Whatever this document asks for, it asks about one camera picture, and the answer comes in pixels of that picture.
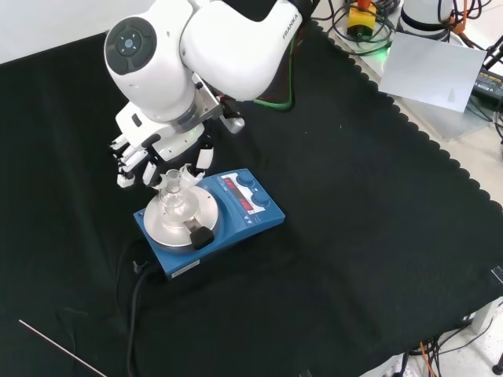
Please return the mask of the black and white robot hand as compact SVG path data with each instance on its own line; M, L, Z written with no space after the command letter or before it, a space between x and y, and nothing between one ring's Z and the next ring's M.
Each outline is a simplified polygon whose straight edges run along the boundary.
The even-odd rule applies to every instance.
M120 135L110 149L118 166L119 187L131 187L136 181L157 190L166 186L167 164L193 147L204 133L204 122L220 113L218 105L196 105L193 109L183 125L157 123L132 103L117 114Z

